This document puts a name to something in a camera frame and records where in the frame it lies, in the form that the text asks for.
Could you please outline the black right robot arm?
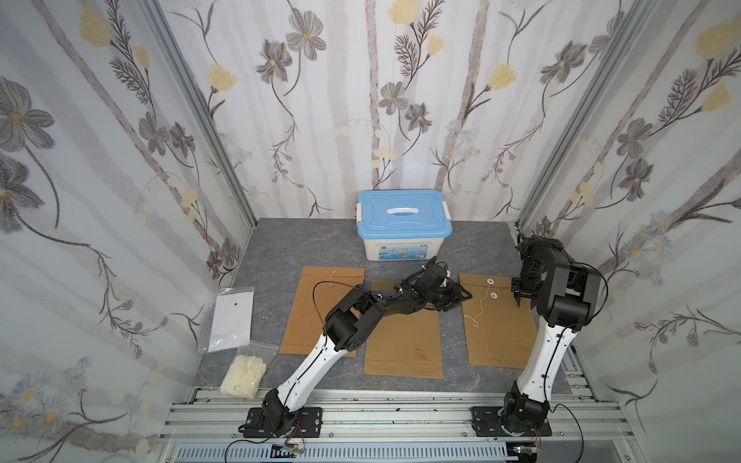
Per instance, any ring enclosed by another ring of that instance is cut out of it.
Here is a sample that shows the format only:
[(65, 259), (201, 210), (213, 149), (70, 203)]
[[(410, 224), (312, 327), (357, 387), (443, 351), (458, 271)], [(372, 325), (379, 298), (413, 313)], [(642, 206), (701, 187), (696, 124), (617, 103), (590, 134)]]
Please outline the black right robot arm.
[(511, 292), (517, 303), (528, 299), (535, 308), (538, 333), (525, 370), (499, 412), (501, 427), (511, 436), (539, 431), (546, 423), (559, 364), (596, 316), (603, 284), (602, 274), (575, 260), (558, 239), (519, 233), (516, 250), (522, 266)]

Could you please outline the kraft file bag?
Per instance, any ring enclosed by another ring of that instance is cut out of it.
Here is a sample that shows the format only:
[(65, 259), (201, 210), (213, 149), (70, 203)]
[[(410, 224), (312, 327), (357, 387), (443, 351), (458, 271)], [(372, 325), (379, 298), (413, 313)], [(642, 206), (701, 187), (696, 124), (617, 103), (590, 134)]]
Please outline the kraft file bag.
[(444, 377), (438, 312), (384, 316), (365, 344), (364, 374), (424, 379)]
[(461, 273), (459, 283), (472, 294), (462, 304), (469, 364), (523, 370), (536, 342), (530, 302), (515, 301), (510, 277)]
[(281, 354), (308, 355), (325, 317), (349, 291), (365, 283), (363, 268), (305, 266), (289, 314)]

